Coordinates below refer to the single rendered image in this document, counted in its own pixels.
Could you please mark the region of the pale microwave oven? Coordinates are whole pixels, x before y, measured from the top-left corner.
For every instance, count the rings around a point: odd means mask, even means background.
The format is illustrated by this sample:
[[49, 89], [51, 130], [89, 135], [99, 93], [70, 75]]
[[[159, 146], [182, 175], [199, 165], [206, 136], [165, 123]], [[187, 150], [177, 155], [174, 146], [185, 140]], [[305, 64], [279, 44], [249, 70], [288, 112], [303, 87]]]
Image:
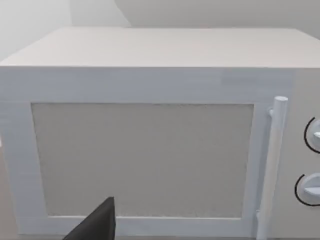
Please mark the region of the pale microwave oven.
[[[295, 184], [320, 173], [320, 154], [304, 142], [312, 118], [320, 119], [320, 40], [294, 29], [64, 28], [0, 62], [0, 67], [277, 68], [294, 72], [268, 239], [320, 240], [320, 207], [300, 204]], [[252, 237], [258, 228], [272, 117], [261, 162]]]

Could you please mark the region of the white microwave knob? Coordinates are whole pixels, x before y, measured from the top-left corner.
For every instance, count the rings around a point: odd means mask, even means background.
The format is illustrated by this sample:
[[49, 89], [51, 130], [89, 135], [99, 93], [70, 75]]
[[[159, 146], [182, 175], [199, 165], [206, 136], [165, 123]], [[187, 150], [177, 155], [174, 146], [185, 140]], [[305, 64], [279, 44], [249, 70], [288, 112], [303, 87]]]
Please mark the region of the white microwave knob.
[[320, 173], [302, 174], [295, 183], [296, 200], [311, 208], [320, 208]]
[[303, 133], [305, 145], [320, 155], [320, 119], [313, 117], [306, 125]]

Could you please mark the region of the pale microwave door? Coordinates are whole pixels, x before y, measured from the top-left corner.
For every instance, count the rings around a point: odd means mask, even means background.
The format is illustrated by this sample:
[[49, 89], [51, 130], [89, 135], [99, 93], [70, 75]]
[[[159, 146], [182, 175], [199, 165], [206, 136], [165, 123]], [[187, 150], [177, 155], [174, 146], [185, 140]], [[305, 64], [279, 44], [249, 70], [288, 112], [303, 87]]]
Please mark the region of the pale microwave door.
[[108, 196], [122, 237], [253, 237], [267, 111], [294, 71], [0, 66], [20, 235], [66, 235]]

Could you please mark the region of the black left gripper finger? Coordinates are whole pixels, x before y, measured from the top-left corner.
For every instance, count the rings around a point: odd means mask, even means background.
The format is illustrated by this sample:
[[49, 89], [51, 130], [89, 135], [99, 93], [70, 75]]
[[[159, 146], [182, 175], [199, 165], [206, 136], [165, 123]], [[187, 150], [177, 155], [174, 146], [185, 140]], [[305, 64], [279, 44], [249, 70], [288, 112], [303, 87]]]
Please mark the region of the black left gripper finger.
[[108, 197], [62, 240], [115, 240], [115, 198]]

